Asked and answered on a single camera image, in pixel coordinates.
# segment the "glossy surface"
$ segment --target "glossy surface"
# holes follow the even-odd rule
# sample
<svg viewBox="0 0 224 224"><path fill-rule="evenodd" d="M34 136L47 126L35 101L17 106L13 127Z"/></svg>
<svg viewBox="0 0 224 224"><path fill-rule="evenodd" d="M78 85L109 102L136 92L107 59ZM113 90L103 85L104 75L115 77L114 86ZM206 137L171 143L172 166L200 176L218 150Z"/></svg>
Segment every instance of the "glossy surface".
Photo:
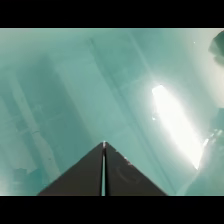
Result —
<svg viewBox="0 0 224 224"><path fill-rule="evenodd" d="M169 195L224 195L221 30L0 29L0 195L36 195L104 140Z"/></svg>

